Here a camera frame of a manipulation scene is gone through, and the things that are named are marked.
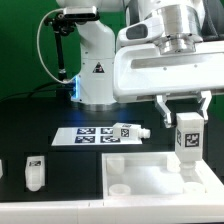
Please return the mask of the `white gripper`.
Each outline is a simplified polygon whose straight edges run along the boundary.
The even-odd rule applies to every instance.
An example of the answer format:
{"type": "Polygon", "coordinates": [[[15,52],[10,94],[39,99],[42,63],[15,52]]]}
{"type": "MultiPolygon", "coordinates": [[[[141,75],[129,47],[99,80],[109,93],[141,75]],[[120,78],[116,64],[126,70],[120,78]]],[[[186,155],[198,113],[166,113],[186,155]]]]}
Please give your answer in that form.
{"type": "Polygon", "coordinates": [[[223,92],[224,43],[199,43],[195,52],[167,55],[161,55],[154,44],[135,45],[120,49],[115,56],[116,101],[129,103],[155,98],[155,107],[166,128],[173,126],[166,96],[178,99],[198,93],[198,113],[207,121],[212,94],[223,92]]]}

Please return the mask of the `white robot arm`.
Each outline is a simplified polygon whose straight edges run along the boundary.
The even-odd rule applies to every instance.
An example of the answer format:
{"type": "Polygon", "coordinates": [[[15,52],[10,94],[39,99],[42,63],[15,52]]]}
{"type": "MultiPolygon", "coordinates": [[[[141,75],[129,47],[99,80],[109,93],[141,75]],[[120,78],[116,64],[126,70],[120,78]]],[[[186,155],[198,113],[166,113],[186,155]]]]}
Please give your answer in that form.
{"type": "Polygon", "coordinates": [[[76,101],[153,101],[171,127],[168,100],[197,98],[207,118],[211,98],[224,94],[220,0],[56,1],[81,37],[76,101]]]}

